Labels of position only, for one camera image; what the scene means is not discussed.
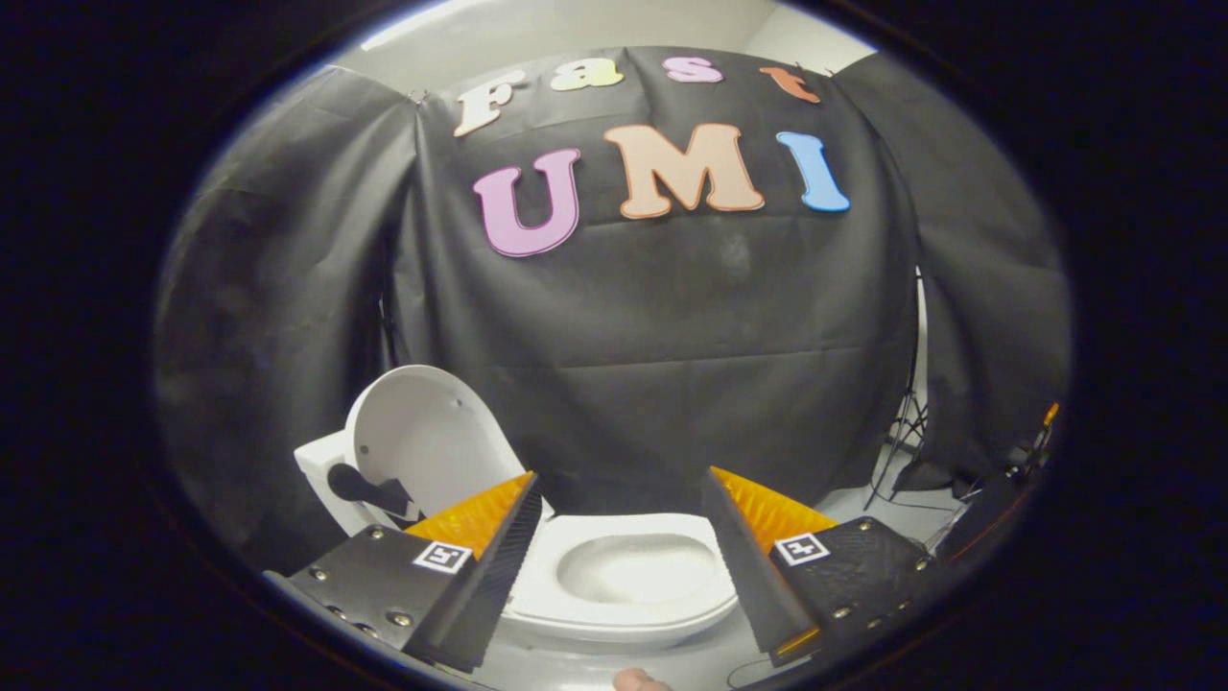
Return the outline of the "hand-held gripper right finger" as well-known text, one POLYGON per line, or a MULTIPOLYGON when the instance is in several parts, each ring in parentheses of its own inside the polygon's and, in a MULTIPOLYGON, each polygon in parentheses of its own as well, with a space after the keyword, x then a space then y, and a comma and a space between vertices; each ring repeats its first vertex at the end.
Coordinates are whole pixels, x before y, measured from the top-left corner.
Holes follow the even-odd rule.
POLYGON ((876 517, 837 522, 718 466, 700 495, 772 666, 860 650, 933 594, 935 556, 876 517))

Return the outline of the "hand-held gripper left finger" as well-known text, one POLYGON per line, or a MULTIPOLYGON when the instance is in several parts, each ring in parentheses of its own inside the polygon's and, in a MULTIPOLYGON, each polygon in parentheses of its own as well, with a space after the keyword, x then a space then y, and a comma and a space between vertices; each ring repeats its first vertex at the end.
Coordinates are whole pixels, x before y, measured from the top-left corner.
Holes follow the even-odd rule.
POLYGON ((338 635, 398 664, 474 673, 503 619, 542 515, 527 473, 452 509, 473 536, 451 536, 442 515, 409 530, 371 524, 291 576, 265 581, 338 635))

